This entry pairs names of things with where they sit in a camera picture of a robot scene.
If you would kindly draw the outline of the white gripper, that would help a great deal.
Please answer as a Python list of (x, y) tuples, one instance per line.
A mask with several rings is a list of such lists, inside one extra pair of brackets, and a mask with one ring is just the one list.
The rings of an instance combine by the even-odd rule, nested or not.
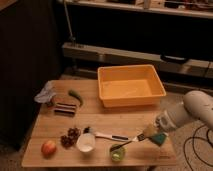
[(143, 130), (143, 134), (145, 137), (149, 137), (149, 140), (152, 143), (162, 146), (168, 136), (167, 133), (174, 131), (176, 126), (172, 122), (167, 112), (163, 112), (156, 117), (155, 125), (156, 126), (149, 124)]

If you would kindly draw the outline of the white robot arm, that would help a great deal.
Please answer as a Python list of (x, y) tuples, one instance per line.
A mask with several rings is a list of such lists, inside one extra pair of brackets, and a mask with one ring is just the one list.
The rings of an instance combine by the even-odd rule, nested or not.
[(181, 102), (161, 112), (155, 122), (144, 129), (143, 134), (149, 138), (161, 132), (169, 133), (196, 120), (213, 131), (213, 97), (194, 90), (186, 93)]

